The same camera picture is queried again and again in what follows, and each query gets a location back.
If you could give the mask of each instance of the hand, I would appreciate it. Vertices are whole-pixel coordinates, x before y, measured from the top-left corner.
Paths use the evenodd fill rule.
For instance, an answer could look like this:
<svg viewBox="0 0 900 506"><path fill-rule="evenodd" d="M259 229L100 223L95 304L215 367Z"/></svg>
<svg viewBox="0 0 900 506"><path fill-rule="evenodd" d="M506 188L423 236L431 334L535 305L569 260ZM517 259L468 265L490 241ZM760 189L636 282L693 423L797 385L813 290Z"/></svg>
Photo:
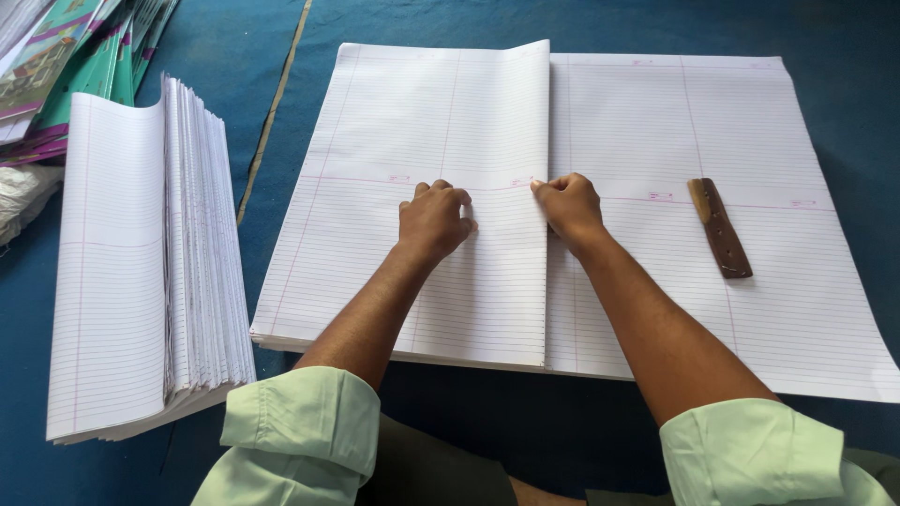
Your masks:
<svg viewBox="0 0 900 506"><path fill-rule="evenodd" d="M472 198L443 179L432 186L419 183L412 202L400 203L398 248L421 259L431 268L454 252L469 234L478 230L472 218L460 218L459 207Z"/></svg>
<svg viewBox="0 0 900 506"><path fill-rule="evenodd" d="M549 183L532 181L531 191L553 231L576 257L588 240L606 232L600 214L600 197L587 177L572 172Z"/></svg>

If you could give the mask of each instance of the pink printed label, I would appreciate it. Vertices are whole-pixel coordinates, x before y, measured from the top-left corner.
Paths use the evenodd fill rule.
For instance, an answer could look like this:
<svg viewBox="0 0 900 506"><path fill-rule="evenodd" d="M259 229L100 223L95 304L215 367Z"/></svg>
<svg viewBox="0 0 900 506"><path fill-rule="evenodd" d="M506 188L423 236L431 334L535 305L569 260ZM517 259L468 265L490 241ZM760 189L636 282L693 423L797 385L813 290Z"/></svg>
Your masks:
<svg viewBox="0 0 900 506"><path fill-rule="evenodd" d="M517 177L509 182L510 186L522 186L522 185L530 185L531 182L535 179L534 176L528 177Z"/></svg>

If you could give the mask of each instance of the person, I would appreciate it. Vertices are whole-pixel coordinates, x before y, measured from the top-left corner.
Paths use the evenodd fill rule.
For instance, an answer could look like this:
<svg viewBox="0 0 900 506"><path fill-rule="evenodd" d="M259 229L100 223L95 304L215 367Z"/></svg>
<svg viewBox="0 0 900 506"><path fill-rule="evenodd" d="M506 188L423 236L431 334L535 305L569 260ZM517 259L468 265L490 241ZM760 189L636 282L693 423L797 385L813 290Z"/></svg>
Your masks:
<svg viewBox="0 0 900 506"><path fill-rule="evenodd" d="M535 181L532 190L587 272L660 426L670 494L564 498L380 416L376 392L410 306L478 228L460 216L471 197L438 180L400 204L396 245L294 369L229 393L221 444L232 448L193 504L893 504L872 474L842 458L839 430L781 403L616 242L587 178ZM875 460L874 474L897 477L895 461Z"/></svg>

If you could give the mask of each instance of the shirt cuff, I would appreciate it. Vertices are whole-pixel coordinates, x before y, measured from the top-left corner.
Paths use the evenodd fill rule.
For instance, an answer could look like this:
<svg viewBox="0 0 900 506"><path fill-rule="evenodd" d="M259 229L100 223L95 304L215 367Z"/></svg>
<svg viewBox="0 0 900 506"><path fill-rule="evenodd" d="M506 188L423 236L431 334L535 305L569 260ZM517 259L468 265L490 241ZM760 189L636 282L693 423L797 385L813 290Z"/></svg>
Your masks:
<svg viewBox="0 0 900 506"><path fill-rule="evenodd" d="M356 375L302 367L228 394L220 443L313 456L371 477L381 401Z"/></svg>
<svg viewBox="0 0 900 506"><path fill-rule="evenodd" d="M843 432L766 399L685 411L660 429L677 504L783 504L843 495Z"/></svg>

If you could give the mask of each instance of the wooden tool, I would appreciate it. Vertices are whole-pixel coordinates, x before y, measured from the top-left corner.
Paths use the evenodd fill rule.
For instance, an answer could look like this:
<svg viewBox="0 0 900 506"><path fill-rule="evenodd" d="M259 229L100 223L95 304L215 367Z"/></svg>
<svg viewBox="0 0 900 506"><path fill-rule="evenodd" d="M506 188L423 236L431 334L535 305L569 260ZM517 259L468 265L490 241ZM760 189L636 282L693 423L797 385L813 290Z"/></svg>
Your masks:
<svg viewBox="0 0 900 506"><path fill-rule="evenodd" d="M726 279L753 276L750 260L743 252L737 232L728 221L728 214L716 190L716 184L708 177L691 179L688 181L688 189L700 221L706 229L706 239L713 250L722 276Z"/></svg>

